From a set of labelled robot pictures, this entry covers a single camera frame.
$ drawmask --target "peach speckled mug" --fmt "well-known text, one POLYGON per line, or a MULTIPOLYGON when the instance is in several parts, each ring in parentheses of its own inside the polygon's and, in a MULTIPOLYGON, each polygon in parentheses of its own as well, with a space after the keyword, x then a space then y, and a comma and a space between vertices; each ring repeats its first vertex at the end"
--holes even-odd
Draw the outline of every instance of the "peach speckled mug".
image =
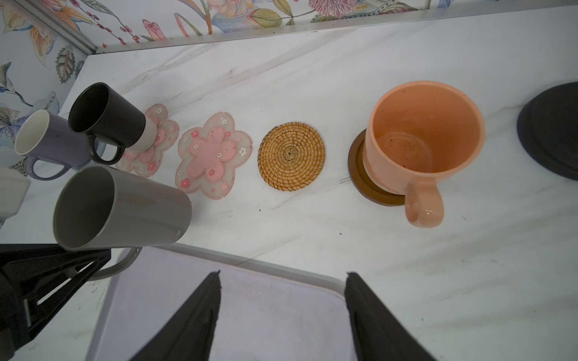
POLYGON ((414 81, 377 102, 365 134, 364 166, 380 188, 405 194, 411 224, 435 227, 444 213, 436 184, 466 168, 485 138, 480 111, 464 93, 414 81))

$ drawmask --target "cup rim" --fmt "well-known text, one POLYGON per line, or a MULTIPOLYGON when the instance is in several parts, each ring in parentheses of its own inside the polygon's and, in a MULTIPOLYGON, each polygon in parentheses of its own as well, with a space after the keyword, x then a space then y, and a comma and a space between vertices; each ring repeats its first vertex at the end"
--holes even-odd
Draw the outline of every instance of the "cup rim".
POLYGON ((88 133, 91 129, 93 129, 96 124, 98 124, 98 122, 100 122, 100 120, 102 119, 102 116, 105 113, 106 110, 106 106, 105 109, 103 110, 102 114, 98 117, 98 119, 92 123, 92 125, 88 128, 86 128, 85 130, 81 131, 81 132, 77 132, 76 130, 72 129, 72 124, 71 124, 71 114, 72 114, 72 110, 74 109, 74 105, 77 104, 77 102, 80 100, 80 98, 84 95, 84 93, 86 93, 87 91, 89 91, 92 87, 96 86, 96 85, 104 85, 106 88, 106 91, 108 93, 108 97, 106 100, 106 105, 108 106, 108 104, 110 103, 110 93, 111 93, 111 87, 109 87, 108 84, 103 83, 102 81, 99 81, 98 83, 94 83, 89 85, 85 90, 82 91, 82 93, 80 93, 80 95, 75 99, 74 103, 72 103, 71 109, 68 112, 68 127, 74 132, 74 133, 78 133, 78 134, 86 134, 88 133))
POLYGON ((439 81, 417 80, 417 81, 410 81, 409 83, 404 83, 404 84, 398 85, 395 88, 386 92, 381 98, 379 98, 379 100, 375 104, 375 107, 373 108, 373 111, 371 112, 371 116, 369 118, 369 125, 367 128, 365 137, 367 138, 368 135, 369 135, 369 141, 371 142, 373 147, 376 149, 376 151, 379 153, 379 155, 381 155, 382 157, 387 159, 397 169, 403 170, 406 173, 410 173, 410 174, 413 174, 415 176, 420 176, 420 177, 443 177, 443 176, 450 176, 454 173, 459 172, 460 170, 462 170, 462 169, 466 168, 468 165, 470 165, 470 163, 472 163, 474 159, 476 159, 476 157, 480 154, 482 147, 484 146, 484 141, 486 140, 486 125, 484 124, 484 117, 482 116, 480 109, 478 109, 477 105, 473 102, 473 100, 471 100, 464 92, 452 87, 451 85, 447 85, 447 84, 441 83, 439 81), (395 93, 401 89, 413 87, 416 85, 430 85, 430 86, 434 86, 434 87, 447 89, 447 90, 457 94, 473 110, 474 115, 476 116, 476 122, 478 124, 478 127, 480 128, 480 137, 478 139, 478 143, 477 143, 476 147, 474 148, 474 150, 472 151, 472 153, 470 154, 468 159, 463 161, 463 163, 461 163, 457 167, 454 167, 454 168, 451 168, 448 170, 444 170, 442 172, 432 172, 432 173, 418 172, 416 170, 411 170, 411 169, 405 168, 405 167, 397 164, 396 162, 394 162, 392 159, 390 159, 390 157, 388 157, 385 154, 385 152, 377 144, 377 139, 375 138, 375 133, 369 131, 370 129, 373 128, 373 124, 375 123, 375 114, 377 113, 377 109, 379 108, 381 103, 383 103, 385 101, 386 98, 388 98, 390 95, 392 95, 393 93, 395 93))
POLYGON ((28 117, 28 119, 26 119, 24 121, 24 123, 22 124, 22 126, 20 127, 20 130, 18 131, 18 134, 16 135, 16 138, 14 139, 14 152, 18 155, 27 155, 30 152, 32 152, 34 149, 36 149, 36 147, 38 146, 38 144, 40 144, 40 142, 42 142, 42 139, 44 139, 44 136, 46 135, 46 132, 48 131, 48 128, 50 127, 50 113, 46 110, 46 109, 40 109, 35 111, 34 113, 30 114, 30 116, 28 117), (33 147, 31 147, 29 150, 27 150, 26 152, 18 152, 16 150, 16 143, 18 142, 18 139, 20 137, 22 133, 22 129, 24 128, 24 126, 26 125, 26 123, 28 123, 28 121, 30 119, 32 119, 33 116, 42 113, 45 114, 46 117, 48 117, 48 122, 46 122, 46 127, 44 128, 44 131, 42 132, 42 136, 38 139, 38 141, 36 142, 36 144, 34 144, 33 147))
POLYGON ((112 175, 112 173, 111 173, 110 170, 111 170, 110 167, 105 166, 105 165, 102 165, 102 164, 92 165, 92 166, 90 166, 90 167, 87 167, 87 168, 85 168, 85 169, 77 172, 74 176, 72 176, 72 177, 68 180, 68 182, 66 182, 66 184, 65 184, 64 187, 62 188, 62 191, 60 192, 60 194, 59 194, 59 196, 58 196, 58 199, 57 199, 57 201, 56 201, 56 206, 54 207, 54 214, 53 214, 53 217, 52 217, 53 235, 54 235, 54 238, 56 239, 56 242, 58 243, 58 245, 60 245, 60 247, 64 248, 64 249, 67 250, 67 251, 80 251, 80 250, 83 250, 83 249, 86 249, 86 248, 91 249, 91 250, 110 248, 110 247, 101 247, 101 248, 98 248, 98 247, 97 247, 97 248, 94 248, 94 247, 92 247, 92 246, 90 245, 91 242, 94 241, 96 238, 98 238, 98 236, 100 236, 100 235, 102 234, 102 232, 106 229, 106 226, 109 224, 110 219, 111 219, 111 215, 114 213, 114 209, 116 208, 116 204, 117 204, 117 202, 118 202, 118 187, 117 187, 116 180, 114 179, 114 176, 112 175), (58 235, 57 235, 56 223, 57 223, 58 208, 59 208, 60 205, 61 205, 61 204, 60 204, 60 203, 61 203, 61 200, 62 200, 62 199, 64 198, 64 196, 65 196, 65 191, 72 185, 72 181, 73 181, 75 178, 79 177, 79 175, 80 175, 81 173, 86 172, 86 171, 89 171, 90 169, 93 169, 93 168, 104 168, 104 170, 107 171, 110 179, 112 180, 112 184, 113 184, 113 187, 114 187, 113 203, 112 203, 112 206, 110 207, 109 214, 108 214, 108 216, 106 217, 106 221, 102 224, 100 230, 94 235, 94 237, 93 237, 90 241, 84 243, 83 245, 81 245, 81 246, 79 246, 79 247, 70 247, 69 244, 65 244, 64 242, 60 242, 60 239, 59 239, 59 237, 58 237, 58 235))

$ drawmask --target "wall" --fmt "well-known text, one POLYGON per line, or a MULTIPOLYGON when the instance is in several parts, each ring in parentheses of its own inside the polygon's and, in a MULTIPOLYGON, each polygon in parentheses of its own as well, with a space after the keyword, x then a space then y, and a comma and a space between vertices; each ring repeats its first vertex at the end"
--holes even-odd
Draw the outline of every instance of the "wall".
POLYGON ((484 0, 39 0, 99 47, 387 15, 484 0))
POLYGON ((33 112, 58 114, 86 57, 0 0, 0 166, 22 157, 16 133, 33 112))

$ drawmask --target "black round object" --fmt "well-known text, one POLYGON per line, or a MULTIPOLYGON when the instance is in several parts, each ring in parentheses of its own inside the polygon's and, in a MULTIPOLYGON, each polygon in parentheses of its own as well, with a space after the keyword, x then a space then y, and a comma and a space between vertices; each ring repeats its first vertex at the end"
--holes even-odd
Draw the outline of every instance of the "black round object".
POLYGON ((578 180, 578 82, 538 95, 518 116, 518 137, 546 169, 578 180))

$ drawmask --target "white marble surface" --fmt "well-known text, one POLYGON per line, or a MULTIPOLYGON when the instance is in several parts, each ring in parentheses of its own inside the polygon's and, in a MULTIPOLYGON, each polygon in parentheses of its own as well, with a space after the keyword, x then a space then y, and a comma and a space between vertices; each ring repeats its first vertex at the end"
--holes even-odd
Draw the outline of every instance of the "white marble surface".
MULTIPOLYGON (((62 113, 96 81, 141 109, 162 102, 182 130, 228 111, 253 155, 224 199, 190 195, 180 242, 340 279, 355 270, 439 360, 575 360, 578 183, 534 162, 515 123, 535 95, 578 79, 577 18, 567 6, 93 55, 62 113), (440 184, 446 216, 435 229, 363 198, 346 167, 376 101, 424 79, 468 94, 487 127, 478 159, 440 184), (261 139, 288 121, 314 126, 327 152, 318 179, 296 192, 269 187, 257 169, 261 139)), ((172 185, 179 162, 172 147, 151 179, 172 185)), ((1 242, 53 242, 71 175, 33 180, 1 242)), ((82 359, 105 286, 84 286, 15 360, 82 359)))

